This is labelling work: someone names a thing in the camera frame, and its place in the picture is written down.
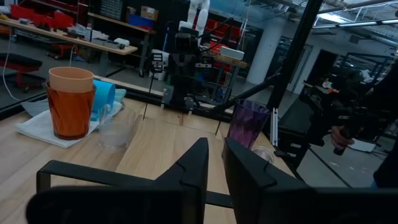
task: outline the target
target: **orange cup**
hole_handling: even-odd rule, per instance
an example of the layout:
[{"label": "orange cup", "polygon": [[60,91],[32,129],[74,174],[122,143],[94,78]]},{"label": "orange cup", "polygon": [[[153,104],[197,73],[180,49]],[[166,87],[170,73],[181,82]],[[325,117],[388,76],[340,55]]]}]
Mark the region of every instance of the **orange cup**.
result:
[{"label": "orange cup", "polygon": [[47,97],[54,135],[63,140],[85,137],[90,127],[96,87],[86,93],[65,93],[51,88],[47,82]]}]

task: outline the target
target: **white pillar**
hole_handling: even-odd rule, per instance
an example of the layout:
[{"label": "white pillar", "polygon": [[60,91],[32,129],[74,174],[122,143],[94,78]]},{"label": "white pillar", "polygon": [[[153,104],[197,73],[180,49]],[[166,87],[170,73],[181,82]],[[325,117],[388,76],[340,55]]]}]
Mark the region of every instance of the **white pillar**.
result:
[{"label": "white pillar", "polygon": [[285,17],[276,17],[265,23],[264,32],[246,79],[248,82],[258,85],[264,81],[286,21]]}]

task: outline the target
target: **ceiling light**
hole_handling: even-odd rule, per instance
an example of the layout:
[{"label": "ceiling light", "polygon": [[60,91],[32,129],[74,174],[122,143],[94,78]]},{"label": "ceiling light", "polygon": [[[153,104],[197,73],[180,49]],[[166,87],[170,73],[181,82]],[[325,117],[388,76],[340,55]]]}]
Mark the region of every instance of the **ceiling light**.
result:
[{"label": "ceiling light", "polygon": [[312,27],[312,29],[326,29],[326,28],[336,28],[336,25],[325,25],[325,26]]},{"label": "ceiling light", "polygon": [[347,22],[341,16],[337,16],[337,15],[333,15],[333,14],[324,13],[324,14],[319,14],[318,16],[321,17],[322,19],[326,19],[326,20],[333,21],[333,22],[338,22],[338,23]]},{"label": "ceiling light", "polygon": [[357,22],[353,24],[339,24],[340,27],[355,27],[355,26],[371,26],[377,25],[377,22]]},{"label": "ceiling light", "polygon": [[388,21],[381,21],[381,23],[383,23],[383,24],[396,24],[396,23],[398,23],[398,19],[391,19],[391,20],[388,20]]}]

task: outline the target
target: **clear plastic cup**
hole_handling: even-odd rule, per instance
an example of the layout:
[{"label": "clear plastic cup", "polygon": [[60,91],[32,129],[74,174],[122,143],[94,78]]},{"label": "clear plastic cup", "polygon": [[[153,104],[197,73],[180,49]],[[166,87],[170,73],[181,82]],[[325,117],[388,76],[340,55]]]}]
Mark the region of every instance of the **clear plastic cup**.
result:
[{"label": "clear plastic cup", "polygon": [[252,149],[254,153],[256,153],[259,157],[263,158],[264,160],[268,161],[270,164],[274,163],[274,155],[272,151],[264,146],[258,146]]},{"label": "clear plastic cup", "polygon": [[115,116],[110,116],[111,107],[105,105],[99,116],[99,144],[109,152],[124,152],[132,141],[136,130],[136,113],[124,107]]}]

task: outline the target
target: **beige cup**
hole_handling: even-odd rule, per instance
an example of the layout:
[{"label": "beige cup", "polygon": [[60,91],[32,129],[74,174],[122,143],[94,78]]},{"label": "beige cup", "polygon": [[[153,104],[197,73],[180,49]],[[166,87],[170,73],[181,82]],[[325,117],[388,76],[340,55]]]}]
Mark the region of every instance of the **beige cup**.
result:
[{"label": "beige cup", "polygon": [[49,75],[53,90],[65,93],[93,91],[94,74],[90,71],[73,67],[57,67],[51,68]]}]

